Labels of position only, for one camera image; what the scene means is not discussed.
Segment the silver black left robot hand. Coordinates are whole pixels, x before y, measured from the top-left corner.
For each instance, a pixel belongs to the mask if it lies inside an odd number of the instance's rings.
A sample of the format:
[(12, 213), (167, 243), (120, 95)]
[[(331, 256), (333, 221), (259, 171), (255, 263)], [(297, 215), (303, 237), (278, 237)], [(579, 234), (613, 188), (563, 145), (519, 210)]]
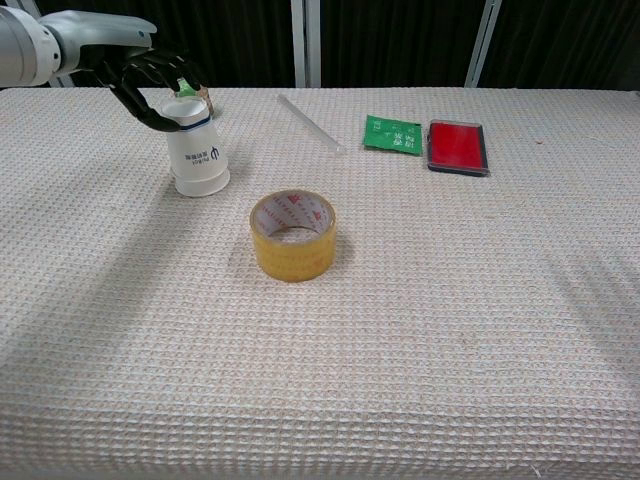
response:
[(39, 22), (58, 42), (61, 73), (90, 72), (145, 126), (165, 133), (180, 129), (176, 121), (149, 106), (129, 75), (141, 74), (174, 92), (184, 79), (197, 90), (205, 77), (186, 48), (160, 35), (153, 23), (134, 16), (64, 10)]

